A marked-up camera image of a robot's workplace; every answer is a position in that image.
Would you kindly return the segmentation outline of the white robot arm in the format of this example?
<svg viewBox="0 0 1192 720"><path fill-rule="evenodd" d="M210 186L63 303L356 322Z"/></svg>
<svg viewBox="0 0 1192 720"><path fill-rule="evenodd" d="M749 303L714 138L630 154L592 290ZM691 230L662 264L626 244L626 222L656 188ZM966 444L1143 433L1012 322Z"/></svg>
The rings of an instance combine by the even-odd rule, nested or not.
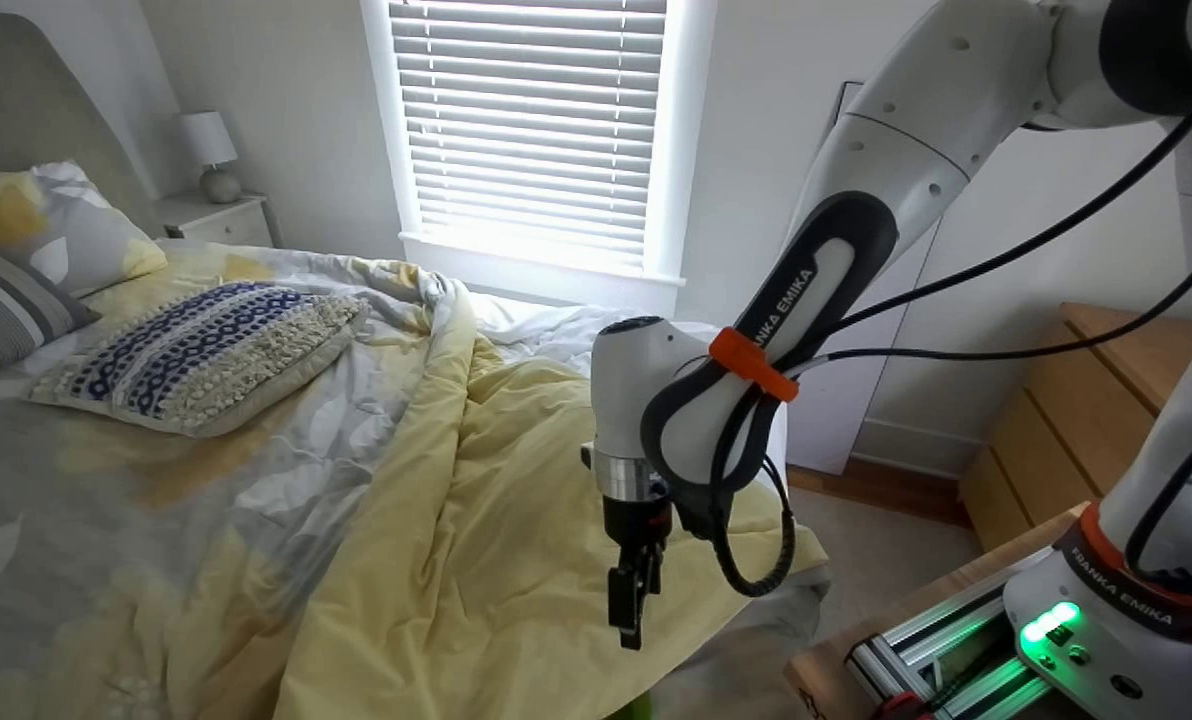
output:
<svg viewBox="0 0 1192 720"><path fill-rule="evenodd" d="M1192 262L1192 0L930 0L824 138L805 222L758 293L707 339L630 318L592 344L606 624L640 642L662 535L728 542L730 498L769 462L773 416L866 285L964 208L1021 127L1161 121ZM1016 655L1097 720L1192 720L1192 366L1108 498L1005 579Z"/></svg>

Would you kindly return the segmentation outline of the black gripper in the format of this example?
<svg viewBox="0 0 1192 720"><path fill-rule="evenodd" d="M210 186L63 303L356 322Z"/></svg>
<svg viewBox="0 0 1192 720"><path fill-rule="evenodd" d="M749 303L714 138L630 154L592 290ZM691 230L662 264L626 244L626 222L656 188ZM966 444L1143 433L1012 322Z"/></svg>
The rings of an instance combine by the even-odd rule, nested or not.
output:
<svg viewBox="0 0 1192 720"><path fill-rule="evenodd" d="M605 531L615 544L615 570L606 570L606 624L618 630L624 648L636 648L643 642L643 604L659 586L671 502L643 462L606 458L594 444L585 444L578 462L594 475Z"/></svg>

